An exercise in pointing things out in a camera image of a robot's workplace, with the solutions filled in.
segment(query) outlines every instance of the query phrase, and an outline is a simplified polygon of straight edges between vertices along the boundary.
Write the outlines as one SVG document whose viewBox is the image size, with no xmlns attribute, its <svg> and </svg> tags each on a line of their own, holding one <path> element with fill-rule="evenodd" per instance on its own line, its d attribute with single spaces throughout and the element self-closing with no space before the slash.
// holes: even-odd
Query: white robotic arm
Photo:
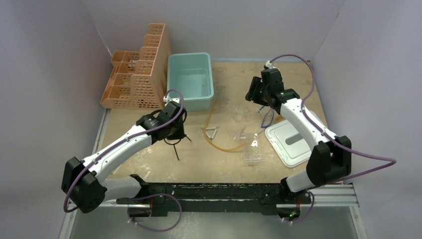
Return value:
<svg viewBox="0 0 422 239">
<path fill-rule="evenodd" d="M 137 175 L 106 179 L 132 155 L 159 140 L 187 137 L 183 127 L 187 112 L 177 102 L 170 101 L 163 110 L 142 116 L 128 132 L 101 151 L 83 160 L 75 157 L 68 160 L 62 190 L 83 213 L 92 211 L 104 200 L 133 198 L 139 193 L 143 182 Z"/>
<path fill-rule="evenodd" d="M 310 123 L 303 114 L 303 111 L 309 111 L 302 106 L 299 95 L 293 89 L 284 89 L 279 69 L 266 67 L 261 71 L 261 78 L 252 79 L 245 98 L 273 108 L 296 128 L 312 149 L 306 170 L 281 180 L 282 197 L 292 197 L 305 189 L 319 187 L 350 174 L 351 153 L 335 146 L 323 133 L 348 148 L 351 148 L 350 140 L 346 136 L 338 137 L 312 114 L 308 117 L 323 133 Z"/>
</svg>

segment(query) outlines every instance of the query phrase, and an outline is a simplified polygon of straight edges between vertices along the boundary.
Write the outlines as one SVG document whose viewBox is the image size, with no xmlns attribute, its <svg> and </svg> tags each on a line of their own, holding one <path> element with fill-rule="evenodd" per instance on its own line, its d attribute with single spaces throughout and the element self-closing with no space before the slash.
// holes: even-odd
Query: white wall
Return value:
<svg viewBox="0 0 422 239">
<path fill-rule="evenodd" d="M 315 57 L 330 128 L 398 160 L 353 180 L 371 239 L 421 238 L 421 9 L 420 0 L 348 0 Z M 354 173 L 378 165 L 352 160 Z"/>
<path fill-rule="evenodd" d="M 167 23 L 174 53 L 266 61 L 312 59 L 345 0 L 84 0 L 110 51 L 138 50 L 152 22 Z"/>
<path fill-rule="evenodd" d="M 64 165 L 92 150 L 110 57 L 81 0 L 0 5 L 0 238 L 56 238 Z"/>
</svg>

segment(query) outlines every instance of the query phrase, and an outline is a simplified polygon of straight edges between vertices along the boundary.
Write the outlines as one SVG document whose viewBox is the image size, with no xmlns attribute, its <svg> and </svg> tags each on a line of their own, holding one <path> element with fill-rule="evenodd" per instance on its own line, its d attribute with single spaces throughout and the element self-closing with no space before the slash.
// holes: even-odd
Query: yellow tube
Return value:
<svg viewBox="0 0 422 239">
<path fill-rule="evenodd" d="M 210 138 L 208 138 L 208 136 L 207 136 L 207 127 L 208 127 L 208 123 L 210 122 L 210 119 L 211 119 L 211 116 L 212 116 L 212 114 L 214 113 L 214 109 L 215 109 L 215 106 L 216 106 L 216 104 L 217 104 L 217 100 L 215 100 L 214 101 L 214 104 L 212 105 L 212 108 L 211 108 L 211 111 L 210 111 L 210 113 L 208 114 L 208 117 L 207 117 L 207 120 L 205 121 L 205 124 L 204 124 L 204 137 L 205 137 L 205 139 L 208 141 L 208 143 L 210 143 L 214 148 L 216 148 L 216 149 L 218 149 L 218 150 L 221 150 L 221 151 L 223 151 L 223 152 L 233 152 L 233 151 L 235 151 L 235 150 L 238 150 L 238 149 L 240 149 L 240 148 L 242 148 L 242 147 L 244 147 L 245 146 L 245 144 L 243 143 L 243 144 L 241 144 L 241 145 L 239 145 L 239 146 L 236 146 L 236 147 L 234 147 L 234 148 L 230 148 L 230 149 L 225 149 L 225 148 L 220 148 L 220 147 L 218 147 L 217 145 L 215 145 L 212 141 L 211 141 L 211 139 Z"/>
</svg>

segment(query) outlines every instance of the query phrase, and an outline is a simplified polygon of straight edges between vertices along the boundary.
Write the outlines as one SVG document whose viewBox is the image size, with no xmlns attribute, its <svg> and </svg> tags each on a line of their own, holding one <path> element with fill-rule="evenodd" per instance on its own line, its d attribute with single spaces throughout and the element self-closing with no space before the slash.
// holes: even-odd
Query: light blue plastic bin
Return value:
<svg viewBox="0 0 422 239">
<path fill-rule="evenodd" d="M 214 97 L 211 59 L 208 53 L 173 54 L 168 60 L 167 90 L 179 90 L 187 111 L 206 111 Z M 176 92 L 171 98 L 179 97 Z"/>
</svg>

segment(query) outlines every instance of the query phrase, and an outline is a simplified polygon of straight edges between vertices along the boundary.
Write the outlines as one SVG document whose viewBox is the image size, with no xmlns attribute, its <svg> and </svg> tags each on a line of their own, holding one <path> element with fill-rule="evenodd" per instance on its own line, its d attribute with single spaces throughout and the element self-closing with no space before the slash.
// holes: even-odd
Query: white tray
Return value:
<svg viewBox="0 0 422 239">
<path fill-rule="evenodd" d="M 287 120 L 268 127 L 265 136 L 287 167 L 296 167 L 311 155 L 306 141 Z"/>
</svg>

